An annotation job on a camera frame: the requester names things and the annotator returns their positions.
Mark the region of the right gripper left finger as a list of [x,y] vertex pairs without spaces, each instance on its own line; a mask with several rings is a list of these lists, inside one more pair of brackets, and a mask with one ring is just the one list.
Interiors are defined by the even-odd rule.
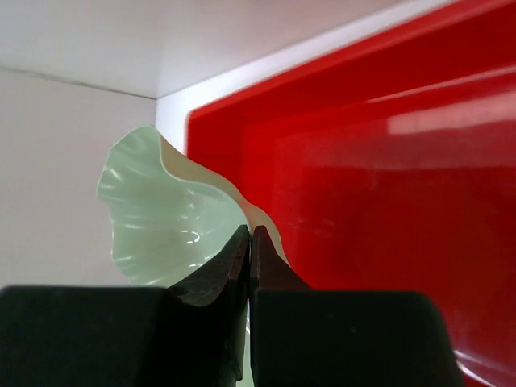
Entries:
[[167,288],[12,285],[4,386],[233,386],[243,377],[249,232]]

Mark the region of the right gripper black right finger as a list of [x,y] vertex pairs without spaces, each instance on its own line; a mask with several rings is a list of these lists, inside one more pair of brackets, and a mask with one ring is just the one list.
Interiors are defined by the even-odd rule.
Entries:
[[312,289],[253,232],[250,346],[257,386],[461,386],[443,318],[405,291]]

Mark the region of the large green scalloped bowl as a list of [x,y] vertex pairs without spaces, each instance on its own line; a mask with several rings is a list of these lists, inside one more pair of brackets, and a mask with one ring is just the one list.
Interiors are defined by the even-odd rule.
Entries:
[[264,226],[286,258],[276,224],[225,177],[188,159],[154,127],[110,147],[97,189],[112,224],[111,257],[133,285],[182,288],[235,231]]

